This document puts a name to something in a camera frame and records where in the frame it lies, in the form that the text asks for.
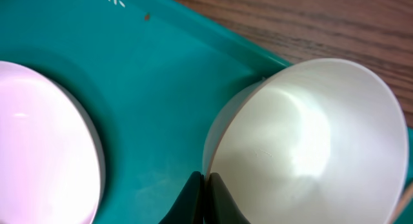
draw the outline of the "teal tray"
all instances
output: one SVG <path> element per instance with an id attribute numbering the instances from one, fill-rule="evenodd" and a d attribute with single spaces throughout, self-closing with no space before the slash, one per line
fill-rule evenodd
<path id="1" fill-rule="evenodd" d="M 0 0 L 0 21 L 0 60 L 66 87 L 97 127 L 97 224 L 157 223 L 223 105 L 289 65 L 171 0 Z"/>

